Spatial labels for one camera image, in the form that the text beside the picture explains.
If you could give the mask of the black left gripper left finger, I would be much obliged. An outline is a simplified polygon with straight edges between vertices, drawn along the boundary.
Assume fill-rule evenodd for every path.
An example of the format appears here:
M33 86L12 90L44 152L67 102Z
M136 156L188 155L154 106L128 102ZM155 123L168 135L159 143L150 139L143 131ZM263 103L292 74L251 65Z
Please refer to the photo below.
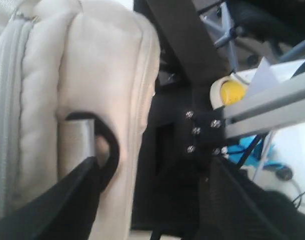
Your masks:
M0 220L0 240L86 240L100 199L100 167L88 157L59 183Z

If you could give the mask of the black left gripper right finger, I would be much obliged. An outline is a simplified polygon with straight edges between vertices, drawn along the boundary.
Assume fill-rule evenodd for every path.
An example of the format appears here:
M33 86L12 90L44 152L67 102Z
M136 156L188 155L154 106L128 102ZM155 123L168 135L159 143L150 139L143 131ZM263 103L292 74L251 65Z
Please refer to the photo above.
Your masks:
M305 214L285 194L260 188L222 156L207 167L207 220L223 239L305 240Z

